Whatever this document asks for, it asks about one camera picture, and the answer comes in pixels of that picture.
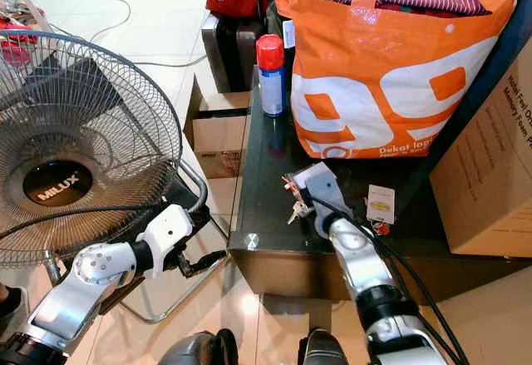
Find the tall brown cardboard box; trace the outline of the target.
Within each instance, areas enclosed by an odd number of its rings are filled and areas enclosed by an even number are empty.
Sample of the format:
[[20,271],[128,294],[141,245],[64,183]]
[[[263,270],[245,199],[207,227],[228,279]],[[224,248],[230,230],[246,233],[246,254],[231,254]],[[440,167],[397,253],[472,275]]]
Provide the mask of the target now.
[[532,258],[532,38],[430,179],[453,254]]

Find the dark right robot foot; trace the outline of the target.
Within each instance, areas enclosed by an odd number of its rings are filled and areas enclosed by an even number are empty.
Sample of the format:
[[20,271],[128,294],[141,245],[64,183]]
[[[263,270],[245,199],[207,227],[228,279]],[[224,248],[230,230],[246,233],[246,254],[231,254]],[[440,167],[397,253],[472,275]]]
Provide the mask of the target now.
[[325,328],[312,328],[300,339],[298,365],[350,365],[341,343]]

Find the red capped spray can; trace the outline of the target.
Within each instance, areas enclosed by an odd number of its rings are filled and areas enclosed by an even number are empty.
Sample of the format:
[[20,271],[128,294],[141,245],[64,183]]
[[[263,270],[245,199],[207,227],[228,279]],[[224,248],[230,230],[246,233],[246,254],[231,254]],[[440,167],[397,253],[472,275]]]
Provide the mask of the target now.
[[281,36],[265,34],[255,45],[256,66],[259,73],[261,107],[267,116],[284,113],[285,51]]

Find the black glass top table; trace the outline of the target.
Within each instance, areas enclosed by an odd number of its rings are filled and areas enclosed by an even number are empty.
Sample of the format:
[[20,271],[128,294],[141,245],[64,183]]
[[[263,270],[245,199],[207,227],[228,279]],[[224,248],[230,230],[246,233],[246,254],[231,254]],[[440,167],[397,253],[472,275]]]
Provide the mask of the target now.
[[[285,190],[283,175],[313,162],[299,145],[289,115],[264,115],[259,93],[252,91],[229,255],[259,295],[350,299],[332,245],[310,219],[290,219],[295,199]],[[328,160],[328,167],[358,219],[365,216],[370,186],[396,191],[397,221],[385,244],[411,264],[438,301],[532,265],[529,259],[453,254],[422,163],[419,157],[397,157]]]

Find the small open cardboard box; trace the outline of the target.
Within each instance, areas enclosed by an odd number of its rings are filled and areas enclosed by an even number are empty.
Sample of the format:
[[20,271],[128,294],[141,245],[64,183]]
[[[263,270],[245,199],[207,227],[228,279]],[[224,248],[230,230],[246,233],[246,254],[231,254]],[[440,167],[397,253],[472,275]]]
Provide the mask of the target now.
[[242,174],[250,91],[205,95],[196,77],[191,79],[184,133],[208,179]]

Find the keys with orange tag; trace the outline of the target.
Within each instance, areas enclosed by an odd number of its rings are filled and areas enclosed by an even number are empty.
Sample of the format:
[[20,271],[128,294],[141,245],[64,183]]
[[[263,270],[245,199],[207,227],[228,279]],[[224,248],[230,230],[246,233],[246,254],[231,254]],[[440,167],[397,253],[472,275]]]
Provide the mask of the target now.
[[283,189],[295,198],[288,224],[292,224],[296,219],[307,218],[315,212],[315,199],[324,198],[329,189],[330,175],[331,171],[323,162],[312,164],[295,174],[282,175]]

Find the dark left robot foot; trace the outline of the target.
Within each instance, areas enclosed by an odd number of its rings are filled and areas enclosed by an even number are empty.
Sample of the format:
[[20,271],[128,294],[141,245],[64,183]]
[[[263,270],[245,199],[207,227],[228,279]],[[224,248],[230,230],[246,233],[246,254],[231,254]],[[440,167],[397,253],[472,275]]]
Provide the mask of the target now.
[[229,328],[197,332],[174,343],[157,365],[239,365],[239,346]]

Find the black suitcase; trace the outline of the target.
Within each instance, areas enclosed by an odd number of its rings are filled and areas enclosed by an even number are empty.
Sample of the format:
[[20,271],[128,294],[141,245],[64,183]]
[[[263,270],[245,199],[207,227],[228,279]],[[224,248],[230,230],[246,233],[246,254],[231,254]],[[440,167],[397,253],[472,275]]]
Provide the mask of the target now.
[[255,43],[266,33],[266,27],[254,20],[243,22],[209,14],[200,31],[217,91],[251,91],[256,75]]

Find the dark robot foot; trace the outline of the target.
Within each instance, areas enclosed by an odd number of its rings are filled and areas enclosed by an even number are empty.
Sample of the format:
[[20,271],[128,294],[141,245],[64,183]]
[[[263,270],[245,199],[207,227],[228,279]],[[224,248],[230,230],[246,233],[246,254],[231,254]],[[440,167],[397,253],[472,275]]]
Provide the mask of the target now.
[[174,343],[157,365],[239,365],[239,346],[229,328],[197,332]]
[[300,339],[298,365],[350,365],[341,343],[325,328],[312,328]]

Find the person's foot in grey shoe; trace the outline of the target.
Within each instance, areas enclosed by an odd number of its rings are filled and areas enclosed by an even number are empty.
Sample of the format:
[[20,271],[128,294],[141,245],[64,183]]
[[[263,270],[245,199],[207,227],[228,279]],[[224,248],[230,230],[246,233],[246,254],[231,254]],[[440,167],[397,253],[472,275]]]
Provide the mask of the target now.
[[7,340],[22,328],[29,316],[27,292],[23,288],[3,285],[0,300],[0,341]]

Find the orange and white shopping bag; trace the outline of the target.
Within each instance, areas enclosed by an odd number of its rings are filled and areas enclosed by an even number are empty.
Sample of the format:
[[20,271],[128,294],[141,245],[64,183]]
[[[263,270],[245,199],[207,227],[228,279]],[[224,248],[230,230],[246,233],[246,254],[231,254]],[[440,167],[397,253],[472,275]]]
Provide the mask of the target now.
[[295,27],[290,111],[315,159],[428,155],[510,21],[516,0],[481,16],[437,17],[376,0],[276,0]]

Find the grey floor fan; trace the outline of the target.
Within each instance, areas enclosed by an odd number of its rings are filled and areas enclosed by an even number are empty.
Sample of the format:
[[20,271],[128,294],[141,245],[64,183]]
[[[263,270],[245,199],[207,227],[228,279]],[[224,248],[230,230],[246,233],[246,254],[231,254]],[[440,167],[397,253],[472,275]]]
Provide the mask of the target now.
[[205,177],[184,156],[181,121],[162,87],[129,58],[76,36],[35,36],[32,60],[0,67],[1,263],[39,264],[58,281],[94,243],[130,242],[178,203],[209,221]]

